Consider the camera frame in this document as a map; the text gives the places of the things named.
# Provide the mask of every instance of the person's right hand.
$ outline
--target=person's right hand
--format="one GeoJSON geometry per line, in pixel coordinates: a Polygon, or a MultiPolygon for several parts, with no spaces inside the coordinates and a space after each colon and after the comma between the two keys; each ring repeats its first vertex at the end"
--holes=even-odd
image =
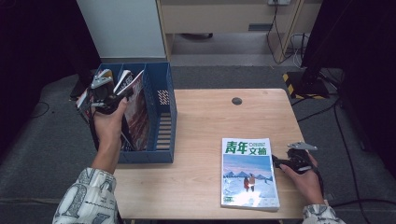
{"type": "MultiPolygon", "coordinates": [[[[315,158],[309,153],[308,156],[312,163],[318,167],[318,162],[315,158]]],[[[299,175],[287,165],[280,164],[280,168],[293,180],[297,190],[303,194],[308,204],[325,204],[321,194],[318,176],[314,171],[308,170],[302,175],[299,175]]]]}
{"type": "Polygon", "coordinates": [[[93,159],[91,168],[114,174],[120,157],[122,117],[127,107],[123,98],[119,107],[110,115],[94,113],[96,135],[99,138],[98,153],[93,159]]]}

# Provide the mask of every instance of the patterned shirt sleeve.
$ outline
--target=patterned shirt sleeve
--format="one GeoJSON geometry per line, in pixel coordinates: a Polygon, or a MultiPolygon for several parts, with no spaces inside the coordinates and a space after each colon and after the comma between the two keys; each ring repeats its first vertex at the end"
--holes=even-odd
{"type": "Polygon", "coordinates": [[[345,224],[335,215],[334,210],[325,204],[311,204],[304,208],[303,224],[345,224]]]}
{"type": "Polygon", "coordinates": [[[59,203],[52,223],[117,223],[115,188],[113,175],[84,169],[59,203]]]}

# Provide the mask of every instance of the electrical outlet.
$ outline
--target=electrical outlet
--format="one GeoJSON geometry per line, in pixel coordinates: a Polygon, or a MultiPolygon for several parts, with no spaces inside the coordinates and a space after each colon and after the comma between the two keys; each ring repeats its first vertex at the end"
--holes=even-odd
{"type": "Polygon", "coordinates": [[[290,0],[268,0],[268,5],[270,5],[270,6],[274,6],[274,5],[287,6],[287,5],[290,5],[290,0]]]}

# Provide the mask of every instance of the book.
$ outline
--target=book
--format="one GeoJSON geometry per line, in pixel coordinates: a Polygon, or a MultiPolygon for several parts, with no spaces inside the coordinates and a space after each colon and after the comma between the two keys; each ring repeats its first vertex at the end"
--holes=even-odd
{"type": "Polygon", "coordinates": [[[223,138],[221,148],[221,206],[278,210],[269,138],[223,138]]]}
{"type": "MultiPolygon", "coordinates": [[[[142,151],[146,149],[149,138],[149,114],[146,107],[146,100],[143,90],[142,70],[136,76],[129,70],[124,70],[117,85],[112,88],[112,93],[120,95],[125,91],[133,90],[133,94],[128,97],[127,108],[124,113],[124,124],[121,130],[122,150],[142,151]]],[[[111,70],[105,69],[98,72],[97,77],[112,77],[111,70]]],[[[91,106],[93,95],[89,90],[85,90],[76,101],[76,108],[83,119],[89,123],[92,118],[91,106]]]]}

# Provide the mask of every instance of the wooden table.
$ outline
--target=wooden table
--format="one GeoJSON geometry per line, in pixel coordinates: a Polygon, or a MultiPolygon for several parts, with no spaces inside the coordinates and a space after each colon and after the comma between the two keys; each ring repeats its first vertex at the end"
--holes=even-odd
{"type": "Polygon", "coordinates": [[[221,138],[270,138],[287,158],[287,144],[304,141],[281,89],[175,90],[177,135],[172,164],[120,164],[116,198],[123,218],[301,218],[304,199],[276,169],[277,212],[220,207],[221,138]],[[238,97],[241,105],[234,105],[238,97]]]}

